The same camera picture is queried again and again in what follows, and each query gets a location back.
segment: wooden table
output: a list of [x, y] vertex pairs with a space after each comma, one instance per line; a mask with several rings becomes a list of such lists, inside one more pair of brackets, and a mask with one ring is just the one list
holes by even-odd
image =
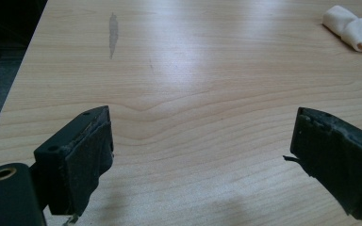
[[31, 165], [109, 105], [115, 162], [78, 225], [362, 224], [282, 158], [298, 106], [362, 128], [362, 53], [321, 25], [337, 4], [362, 17], [348, 0], [50, 0], [0, 116], [0, 165]]

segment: white cloth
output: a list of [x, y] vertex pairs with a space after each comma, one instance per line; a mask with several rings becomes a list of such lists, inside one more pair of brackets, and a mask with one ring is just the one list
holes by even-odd
[[334, 6], [324, 13], [322, 24], [356, 51], [362, 52], [362, 18], [356, 17], [346, 8]]

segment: wood grain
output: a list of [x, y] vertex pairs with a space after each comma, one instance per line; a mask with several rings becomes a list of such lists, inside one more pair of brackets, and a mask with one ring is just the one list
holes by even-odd
[[321, 25], [334, 5], [362, 17], [348, 0], [50, 0], [0, 116], [0, 165], [32, 164], [109, 105], [115, 162], [79, 225], [362, 224], [282, 158], [298, 106], [362, 128], [362, 53]]

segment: smudge mark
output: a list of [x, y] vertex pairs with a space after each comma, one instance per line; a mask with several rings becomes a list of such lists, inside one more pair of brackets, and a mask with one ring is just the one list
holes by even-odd
[[108, 30], [110, 31], [110, 36], [109, 36], [110, 59], [113, 58], [114, 49], [116, 48], [117, 39], [119, 38], [119, 25], [116, 19], [117, 19], [116, 15], [114, 15], [114, 13], [111, 13], [110, 21], [108, 23]]

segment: table surface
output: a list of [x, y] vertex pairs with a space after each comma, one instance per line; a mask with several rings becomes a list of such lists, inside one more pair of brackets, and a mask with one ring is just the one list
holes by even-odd
[[334, 5], [362, 17], [350, 0], [50, 0], [0, 116], [0, 165], [31, 165], [109, 105], [115, 161], [79, 225], [362, 224], [282, 157], [299, 106], [362, 129], [362, 53], [321, 24]]

